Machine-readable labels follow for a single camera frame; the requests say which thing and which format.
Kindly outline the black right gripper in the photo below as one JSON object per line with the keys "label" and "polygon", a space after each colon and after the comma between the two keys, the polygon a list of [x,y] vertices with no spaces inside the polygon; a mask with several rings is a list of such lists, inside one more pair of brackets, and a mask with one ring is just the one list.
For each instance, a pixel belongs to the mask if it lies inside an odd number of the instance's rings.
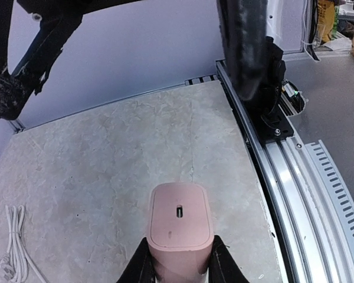
{"label": "black right gripper", "polygon": [[[63,45],[81,24],[82,15],[132,2],[137,0],[17,1],[27,13],[37,14],[43,20],[40,30],[13,72],[8,71],[7,63],[0,67],[0,119],[17,119],[31,94],[42,91]],[[58,16],[45,19],[51,15]]]}

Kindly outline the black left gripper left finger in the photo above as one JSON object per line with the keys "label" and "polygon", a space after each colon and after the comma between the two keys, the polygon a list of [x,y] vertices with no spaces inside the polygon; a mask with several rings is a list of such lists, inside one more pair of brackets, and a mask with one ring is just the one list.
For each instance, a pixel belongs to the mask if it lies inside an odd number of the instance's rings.
{"label": "black left gripper left finger", "polygon": [[152,255],[146,238],[143,238],[122,272],[117,283],[155,283],[156,275]]}

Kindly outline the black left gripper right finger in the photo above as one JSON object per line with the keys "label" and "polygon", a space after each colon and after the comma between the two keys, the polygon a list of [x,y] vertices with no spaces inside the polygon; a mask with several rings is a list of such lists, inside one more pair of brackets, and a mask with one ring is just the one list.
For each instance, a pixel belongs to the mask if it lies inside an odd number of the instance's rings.
{"label": "black left gripper right finger", "polygon": [[249,283],[221,237],[214,236],[208,265],[209,283]]}

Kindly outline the pink plug adapter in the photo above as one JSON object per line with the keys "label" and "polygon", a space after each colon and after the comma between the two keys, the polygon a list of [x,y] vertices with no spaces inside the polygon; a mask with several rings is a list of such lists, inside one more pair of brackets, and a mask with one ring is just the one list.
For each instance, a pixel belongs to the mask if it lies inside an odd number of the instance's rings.
{"label": "pink plug adapter", "polygon": [[214,241],[206,190],[194,183],[156,186],[146,239],[159,282],[205,282]]}

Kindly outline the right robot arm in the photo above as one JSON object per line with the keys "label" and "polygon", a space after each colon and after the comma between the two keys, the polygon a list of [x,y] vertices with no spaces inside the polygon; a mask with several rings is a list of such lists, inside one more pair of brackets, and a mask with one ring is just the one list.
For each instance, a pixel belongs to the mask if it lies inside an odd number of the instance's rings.
{"label": "right robot arm", "polygon": [[275,117],[288,53],[311,50],[316,1],[0,1],[0,119],[36,126],[224,57],[257,117]]}

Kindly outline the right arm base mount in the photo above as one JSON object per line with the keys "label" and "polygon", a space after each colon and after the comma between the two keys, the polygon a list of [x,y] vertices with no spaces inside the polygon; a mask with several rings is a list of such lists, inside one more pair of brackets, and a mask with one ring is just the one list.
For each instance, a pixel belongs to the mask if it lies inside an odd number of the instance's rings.
{"label": "right arm base mount", "polygon": [[245,103],[258,141],[262,145],[294,135],[290,122],[280,108],[281,91],[281,83],[262,84],[253,100]]}

